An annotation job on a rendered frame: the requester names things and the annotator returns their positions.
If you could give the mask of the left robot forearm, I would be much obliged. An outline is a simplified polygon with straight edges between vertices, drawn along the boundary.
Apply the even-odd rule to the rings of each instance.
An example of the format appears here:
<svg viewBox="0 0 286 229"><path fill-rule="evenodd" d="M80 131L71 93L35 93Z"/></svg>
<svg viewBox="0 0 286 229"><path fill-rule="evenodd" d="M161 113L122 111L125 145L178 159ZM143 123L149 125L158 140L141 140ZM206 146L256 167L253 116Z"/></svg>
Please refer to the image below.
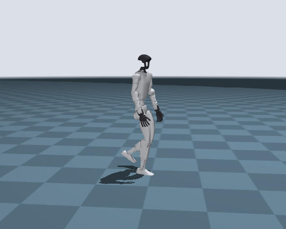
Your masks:
<svg viewBox="0 0 286 229"><path fill-rule="evenodd" d="M150 96L150 99L151 99L152 106L153 106L154 110L157 110L157 105L158 105L158 103L157 103L157 101L156 101L155 94L151 95L151 96Z"/></svg>

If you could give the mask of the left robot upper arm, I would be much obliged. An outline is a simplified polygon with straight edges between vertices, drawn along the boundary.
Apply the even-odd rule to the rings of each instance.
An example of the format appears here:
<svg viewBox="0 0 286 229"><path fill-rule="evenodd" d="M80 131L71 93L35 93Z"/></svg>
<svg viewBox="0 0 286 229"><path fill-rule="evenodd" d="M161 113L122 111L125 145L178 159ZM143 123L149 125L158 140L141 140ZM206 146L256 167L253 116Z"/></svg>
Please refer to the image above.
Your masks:
<svg viewBox="0 0 286 229"><path fill-rule="evenodd" d="M148 92L148 94L149 95L153 95L154 93L155 93L155 91L154 91L154 89L152 89L152 85L153 85L153 83L152 83L152 78L153 78L153 75L150 73L150 75L151 75L151 82L150 82L150 87L149 87L149 92Z"/></svg>

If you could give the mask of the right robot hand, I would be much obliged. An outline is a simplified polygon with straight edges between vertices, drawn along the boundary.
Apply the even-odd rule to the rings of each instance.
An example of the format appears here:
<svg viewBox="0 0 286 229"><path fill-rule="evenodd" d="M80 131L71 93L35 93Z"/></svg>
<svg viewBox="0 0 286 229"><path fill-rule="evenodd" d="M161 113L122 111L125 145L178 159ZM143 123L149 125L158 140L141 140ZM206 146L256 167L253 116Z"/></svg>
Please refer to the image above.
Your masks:
<svg viewBox="0 0 286 229"><path fill-rule="evenodd" d="M138 115L140 116L140 121L141 121L142 127L143 127L143 125L145 126L145 124L146 124L146 126L150 125L150 124L148 123L148 121L147 121L147 119L148 119L149 121L150 121L150 119L144 115L144 112L143 112L142 109L141 109L141 111L142 111L142 113L141 113L141 114L138 114ZM145 122L145 124L144 124L144 122ZM146 122L147 122L147 123L146 123ZM147 124L148 124L148 125L147 125ZM145 126L145 127L146 127L146 126Z"/></svg>

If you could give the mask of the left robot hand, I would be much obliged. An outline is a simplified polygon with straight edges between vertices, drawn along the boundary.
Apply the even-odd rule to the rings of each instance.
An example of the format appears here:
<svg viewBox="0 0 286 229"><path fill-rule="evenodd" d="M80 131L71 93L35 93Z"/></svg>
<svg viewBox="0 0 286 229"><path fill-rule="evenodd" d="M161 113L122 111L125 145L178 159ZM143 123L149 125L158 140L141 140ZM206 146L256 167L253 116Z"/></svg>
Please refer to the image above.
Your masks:
<svg viewBox="0 0 286 229"><path fill-rule="evenodd" d="M161 122L163 120L163 113L159 111L159 106L157 105L157 110L156 111L156 116L157 116L157 121L156 122Z"/></svg>

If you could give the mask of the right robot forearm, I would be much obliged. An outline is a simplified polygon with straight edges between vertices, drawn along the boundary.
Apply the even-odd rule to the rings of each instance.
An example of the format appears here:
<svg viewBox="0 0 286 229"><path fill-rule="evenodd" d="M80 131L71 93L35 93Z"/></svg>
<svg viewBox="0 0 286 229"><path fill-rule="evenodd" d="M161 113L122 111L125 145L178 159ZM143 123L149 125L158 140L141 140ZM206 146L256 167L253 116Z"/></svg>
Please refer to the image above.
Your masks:
<svg viewBox="0 0 286 229"><path fill-rule="evenodd" d="M132 99L133 99L133 102L134 102L135 108L137 109L138 114L141 114L142 113L142 111L141 111L142 107L140 105L140 101L139 101L137 92L132 93Z"/></svg>

